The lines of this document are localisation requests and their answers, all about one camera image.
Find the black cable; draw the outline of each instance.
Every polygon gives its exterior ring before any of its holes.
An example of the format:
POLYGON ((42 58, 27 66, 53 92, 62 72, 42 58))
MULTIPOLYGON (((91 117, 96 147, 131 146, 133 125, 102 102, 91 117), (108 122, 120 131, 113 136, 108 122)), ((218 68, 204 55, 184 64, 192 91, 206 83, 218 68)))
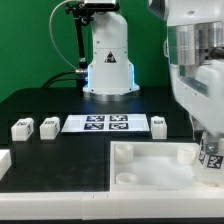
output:
POLYGON ((56 79, 56 80, 52 80, 50 83, 48 83, 45 88, 49 88, 53 83, 56 82, 64 82, 64 81, 77 81, 77 80, 81 80, 82 78, 73 78, 73 79, 56 79))
POLYGON ((70 75, 70 74, 76 74, 75 71, 67 71, 67 72, 61 72, 53 77, 51 77, 50 79, 48 79, 43 85, 41 88, 46 88, 46 86, 51 83, 53 80, 57 79, 57 78, 60 78, 62 76, 65 76, 65 75, 70 75))

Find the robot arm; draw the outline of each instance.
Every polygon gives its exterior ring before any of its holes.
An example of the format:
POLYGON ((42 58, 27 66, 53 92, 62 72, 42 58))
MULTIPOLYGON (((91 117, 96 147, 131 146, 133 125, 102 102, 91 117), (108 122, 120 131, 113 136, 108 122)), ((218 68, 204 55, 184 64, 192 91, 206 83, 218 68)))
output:
POLYGON ((204 151, 217 154, 224 136, 224 2, 155 2, 149 7, 163 18, 164 6, 169 8, 167 54, 175 99, 206 131, 204 151))

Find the white cube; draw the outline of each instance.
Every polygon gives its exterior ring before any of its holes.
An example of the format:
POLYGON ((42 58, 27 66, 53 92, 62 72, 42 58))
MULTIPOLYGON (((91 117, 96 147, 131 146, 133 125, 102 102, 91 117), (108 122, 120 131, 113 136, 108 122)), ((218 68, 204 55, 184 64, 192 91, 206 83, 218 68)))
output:
POLYGON ((164 117, 151 118, 151 131, 153 139, 167 139, 167 125, 164 117))
POLYGON ((0 150, 0 180, 8 171, 9 167, 12 165, 10 150, 1 149, 0 150))
POLYGON ((11 128, 13 141, 26 141, 33 133, 33 119, 19 119, 11 128))
POLYGON ((60 131, 60 119, 58 117, 46 118, 40 126, 40 139, 53 140, 60 131))

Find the white mount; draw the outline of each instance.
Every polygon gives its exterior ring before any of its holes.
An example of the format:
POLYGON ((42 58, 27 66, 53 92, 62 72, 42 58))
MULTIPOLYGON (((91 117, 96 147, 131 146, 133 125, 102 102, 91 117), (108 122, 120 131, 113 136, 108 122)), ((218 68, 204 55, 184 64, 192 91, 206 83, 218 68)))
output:
POLYGON ((84 96, 117 101, 134 96, 134 66, 128 59, 127 22, 115 13, 96 13, 92 23, 93 61, 88 67, 84 96))

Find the green wall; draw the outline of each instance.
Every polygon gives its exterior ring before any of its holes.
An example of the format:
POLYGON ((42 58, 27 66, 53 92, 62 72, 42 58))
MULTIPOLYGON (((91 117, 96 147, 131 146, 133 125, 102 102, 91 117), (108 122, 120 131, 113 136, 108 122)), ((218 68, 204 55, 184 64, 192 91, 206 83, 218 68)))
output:
MULTIPOLYGON (((41 87, 51 76, 71 69, 53 48, 48 30, 50 14, 60 2, 62 0, 0 1, 0 101, 16 90, 41 87)), ((146 0, 121 0, 121 14, 129 24, 129 59, 135 65, 136 83, 168 85, 168 65, 162 49, 165 23, 149 12, 146 0)), ((78 66, 73 20, 65 15, 63 8, 55 16, 53 29, 63 54, 78 66)), ((83 32, 90 62, 90 27, 83 32)))

